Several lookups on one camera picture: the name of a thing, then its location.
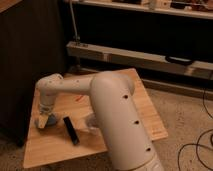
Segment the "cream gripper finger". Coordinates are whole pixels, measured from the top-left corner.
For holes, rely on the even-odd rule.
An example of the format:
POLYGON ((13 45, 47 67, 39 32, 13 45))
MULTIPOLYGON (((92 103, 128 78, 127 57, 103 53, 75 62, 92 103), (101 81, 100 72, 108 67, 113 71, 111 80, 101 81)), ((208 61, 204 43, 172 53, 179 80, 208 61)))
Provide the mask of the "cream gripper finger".
POLYGON ((37 127, 39 129, 43 129, 45 125, 47 124, 47 121, 48 121, 48 115, 46 114, 40 115, 37 120, 37 127))

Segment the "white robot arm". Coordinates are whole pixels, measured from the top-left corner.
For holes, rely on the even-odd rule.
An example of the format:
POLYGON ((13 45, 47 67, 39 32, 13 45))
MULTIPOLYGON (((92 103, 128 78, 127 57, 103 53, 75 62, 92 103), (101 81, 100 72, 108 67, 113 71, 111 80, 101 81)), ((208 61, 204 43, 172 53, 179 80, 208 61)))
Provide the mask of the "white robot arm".
POLYGON ((133 101, 134 83, 114 71, 66 80, 59 74, 41 78, 38 127, 44 128, 60 92, 87 95, 108 154, 118 171, 164 171, 133 101))

